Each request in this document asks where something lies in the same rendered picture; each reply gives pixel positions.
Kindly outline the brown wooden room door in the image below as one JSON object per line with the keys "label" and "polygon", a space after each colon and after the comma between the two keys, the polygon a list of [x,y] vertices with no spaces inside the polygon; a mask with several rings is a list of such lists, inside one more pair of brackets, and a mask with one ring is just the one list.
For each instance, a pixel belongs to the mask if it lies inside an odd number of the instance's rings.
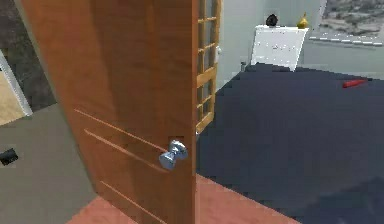
{"label": "brown wooden room door", "polygon": [[[97,194],[195,224],[197,0],[16,1]],[[166,170],[172,140],[188,157]]]}

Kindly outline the red elongated object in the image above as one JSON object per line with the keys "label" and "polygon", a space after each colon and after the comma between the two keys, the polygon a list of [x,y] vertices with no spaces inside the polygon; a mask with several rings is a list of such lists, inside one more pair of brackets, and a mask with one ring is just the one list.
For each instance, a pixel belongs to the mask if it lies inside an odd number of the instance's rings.
{"label": "red elongated object", "polygon": [[358,86],[358,85],[363,84],[365,82],[368,82],[368,80],[367,79],[349,80],[349,81],[343,82],[342,87],[343,88],[350,88],[350,87]]}

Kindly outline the wooden lattice shelf frame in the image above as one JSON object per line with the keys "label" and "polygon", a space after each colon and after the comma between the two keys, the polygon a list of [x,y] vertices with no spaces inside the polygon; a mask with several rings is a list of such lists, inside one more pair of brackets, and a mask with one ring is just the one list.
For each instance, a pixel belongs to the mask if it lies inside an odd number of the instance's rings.
{"label": "wooden lattice shelf frame", "polygon": [[197,134],[214,119],[221,5],[222,0],[198,0]]}

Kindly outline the white cupboard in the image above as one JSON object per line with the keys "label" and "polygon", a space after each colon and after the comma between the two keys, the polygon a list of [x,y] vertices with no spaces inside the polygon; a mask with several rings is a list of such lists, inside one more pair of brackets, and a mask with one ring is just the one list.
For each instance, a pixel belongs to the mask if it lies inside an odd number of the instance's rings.
{"label": "white cupboard", "polygon": [[272,64],[295,71],[308,28],[257,25],[251,64]]}

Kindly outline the small black flat object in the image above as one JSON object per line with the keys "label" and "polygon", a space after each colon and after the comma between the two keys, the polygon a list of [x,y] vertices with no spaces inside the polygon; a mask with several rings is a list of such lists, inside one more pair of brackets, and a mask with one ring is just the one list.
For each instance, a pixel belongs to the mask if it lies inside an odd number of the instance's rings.
{"label": "small black flat object", "polygon": [[18,155],[13,148],[0,153],[0,162],[4,166],[16,161],[17,159],[18,159]]}

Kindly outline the yellow pear shaped object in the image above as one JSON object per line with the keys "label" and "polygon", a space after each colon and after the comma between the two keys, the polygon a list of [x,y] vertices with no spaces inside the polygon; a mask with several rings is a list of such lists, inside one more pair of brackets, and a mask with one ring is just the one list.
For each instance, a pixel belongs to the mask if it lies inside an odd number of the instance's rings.
{"label": "yellow pear shaped object", "polygon": [[300,18],[300,20],[298,21],[298,23],[296,24],[296,26],[299,28],[299,29],[304,29],[308,26],[308,21],[306,19],[306,14],[303,14],[303,16]]}

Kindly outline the silver round door knob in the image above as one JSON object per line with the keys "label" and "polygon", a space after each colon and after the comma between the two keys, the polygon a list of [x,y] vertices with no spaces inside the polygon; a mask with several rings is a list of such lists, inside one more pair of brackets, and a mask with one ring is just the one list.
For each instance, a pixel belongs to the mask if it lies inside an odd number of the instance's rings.
{"label": "silver round door knob", "polygon": [[159,156],[159,162],[164,169],[173,170],[178,160],[184,160],[187,157],[187,147],[179,140],[172,140],[168,150]]}

